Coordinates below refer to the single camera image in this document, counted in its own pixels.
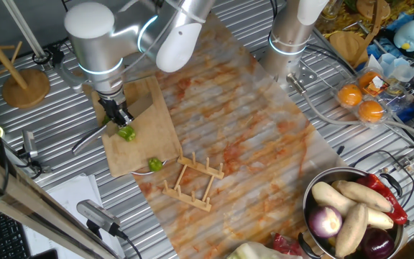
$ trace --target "metal bowl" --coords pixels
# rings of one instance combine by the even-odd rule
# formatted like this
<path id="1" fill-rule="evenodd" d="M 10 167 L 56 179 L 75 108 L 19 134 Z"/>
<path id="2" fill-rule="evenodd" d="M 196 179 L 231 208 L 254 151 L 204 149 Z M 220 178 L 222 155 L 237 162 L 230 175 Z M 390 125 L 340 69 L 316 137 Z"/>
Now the metal bowl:
<path id="1" fill-rule="evenodd" d="M 309 229 L 308 219 L 310 212 L 318 206 L 316 203 L 316 200 L 314 200 L 313 194 L 311 189 L 313 188 L 313 185 L 323 181 L 328 184 L 332 184 L 334 181 L 338 180 L 345 180 L 345 181 L 355 181 L 358 178 L 368 176 L 368 173 L 356 168 L 350 168 L 350 167 L 339 167 L 339 168 L 332 168 L 328 169 L 322 173 L 319 173 L 308 185 L 305 196 L 303 198 L 303 213 L 305 218 L 306 227 L 308 228 L 308 231 L 310 232 L 311 237 L 316 242 L 317 246 L 319 246 L 322 251 L 329 255 L 331 258 L 335 258 L 335 251 L 334 248 L 328 243 L 328 240 L 325 238 L 320 238 L 315 236 L 311 230 Z M 388 233 L 391 235 L 392 239 L 395 241 L 394 246 L 394 252 L 387 258 L 392 258 L 399 250 L 399 248 L 402 247 L 403 242 L 403 235 L 404 235 L 404 226 L 403 225 L 397 225 L 394 224 L 394 227 L 391 230 L 388 230 Z M 303 234 L 300 233 L 298 236 L 298 241 L 300 242 L 300 245 L 302 249 L 309 255 L 312 259 L 319 259 L 322 255 L 316 255 L 310 248 L 308 244 L 305 243 L 303 239 Z M 351 255 L 348 255 L 345 257 L 346 259 L 357 259 L 357 258 L 363 258 L 361 255 L 358 255 L 358 253 L 354 253 Z"/>

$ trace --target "metal slatted surface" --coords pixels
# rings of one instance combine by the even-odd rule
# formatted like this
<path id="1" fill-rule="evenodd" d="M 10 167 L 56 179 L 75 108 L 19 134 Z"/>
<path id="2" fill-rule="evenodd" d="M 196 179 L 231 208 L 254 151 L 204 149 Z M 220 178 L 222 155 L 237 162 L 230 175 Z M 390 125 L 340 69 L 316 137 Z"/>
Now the metal slatted surface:
<path id="1" fill-rule="evenodd" d="M 267 36 L 272 25 L 272 11 L 268 0 L 217 0 L 213 12 L 225 23 L 233 34 L 249 51 L 259 57 L 267 44 Z M 311 43 L 325 45 L 326 42 L 313 36 Z M 68 53 L 69 67 L 76 67 L 74 55 Z M 318 75 L 316 82 L 307 86 L 308 95 L 318 109 L 332 119 L 354 119 L 341 108 L 329 93 L 328 84 L 336 85 L 346 77 L 343 68 L 329 58 L 319 54 L 306 53 L 303 57 Z M 36 67 L 31 55 L 19 58 L 17 69 Z M 112 178 L 101 141 L 93 143 L 85 152 L 72 156 L 70 149 L 88 131 L 96 127 L 96 118 L 89 100 L 83 94 L 75 94 L 56 73 L 47 73 L 51 91 L 36 107 L 16 109 L 8 106 L 1 97 L 1 87 L 8 74 L 0 76 L 0 125 L 6 130 L 6 141 L 15 149 L 22 146 L 22 129 L 33 130 L 39 150 L 41 163 L 49 164 L 53 173 L 42 175 L 37 183 L 49 189 L 80 173 L 94 174 L 101 194 L 103 205 L 121 219 L 122 228 L 139 248 L 143 258 L 176 258 L 172 245 L 165 236 L 159 222 L 152 213 L 138 185 L 131 175 Z M 394 155 L 410 152 L 409 143 L 397 133 L 386 127 L 375 130 L 363 126 L 336 126 L 321 121 L 308 107 L 304 99 L 294 91 L 289 91 L 290 98 L 300 107 L 315 125 L 328 143 L 337 150 L 345 149 L 341 154 L 348 163 L 352 163 L 368 152 L 386 149 Z M 376 172 L 390 165 L 390 160 L 381 155 L 370 158 L 359 168 Z M 394 173 L 402 185 L 406 185 L 405 197 L 410 189 L 410 180 L 403 173 Z M 414 217 L 414 199 L 410 202 L 410 215 Z M 133 249 L 122 242 L 126 256 L 135 258 Z"/>

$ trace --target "green vegetable piece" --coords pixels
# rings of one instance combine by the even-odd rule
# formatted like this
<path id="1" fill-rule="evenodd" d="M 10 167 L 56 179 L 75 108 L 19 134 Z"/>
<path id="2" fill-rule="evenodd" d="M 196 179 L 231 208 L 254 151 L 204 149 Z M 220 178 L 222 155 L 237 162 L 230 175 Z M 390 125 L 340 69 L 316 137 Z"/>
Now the green vegetable piece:
<path id="1" fill-rule="evenodd" d="M 125 126 L 118 131 L 118 135 L 130 142 L 135 138 L 135 130 L 130 126 Z"/>
<path id="2" fill-rule="evenodd" d="M 150 158 L 148 160 L 148 166 L 152 172 L 156 172 L 162 169 L 162 162 L 157 158 Z"/>
<path id="3" fill-rule="evenodd" d="M 108 118 L 108 116 L 105 115 L 105 117 L 103 118 L 103 121 L 101 122 L 101 126 L 105 125 L 109 121 L 110 121 L 110 119 Z"/>

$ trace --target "blue stuffed toy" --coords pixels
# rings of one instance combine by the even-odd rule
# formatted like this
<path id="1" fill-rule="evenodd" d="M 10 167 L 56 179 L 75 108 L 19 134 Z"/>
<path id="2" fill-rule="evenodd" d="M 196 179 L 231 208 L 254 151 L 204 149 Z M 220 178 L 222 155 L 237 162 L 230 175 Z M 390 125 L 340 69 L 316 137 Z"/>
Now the blue stuffed toy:
<path id="1" fill-rule="evenodd" d="M 394 44 L 398 48 L 414 51 L 414 21 L 403 25 L 394 36 Z"/>

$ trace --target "red pepper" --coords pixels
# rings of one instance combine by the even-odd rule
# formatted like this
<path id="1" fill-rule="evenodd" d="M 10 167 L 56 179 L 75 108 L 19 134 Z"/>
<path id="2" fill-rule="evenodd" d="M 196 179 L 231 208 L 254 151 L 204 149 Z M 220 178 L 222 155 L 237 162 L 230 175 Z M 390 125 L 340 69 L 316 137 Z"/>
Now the red pepper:
<path id="1" fill-rule="evenodd" d="M 369 174 L 366 177 L 359 178 L 356 182 L 375 190 L 377 193 L 385 197 L 389 203 L 391 203 L 394 211 L 390 213 L 387 212 L 386 215 L 389 216 L 395 223 L 405 224 L 407 222 L 407 213 L 403 210 L 391 190 L 386 187 L 376 175 Z"/>

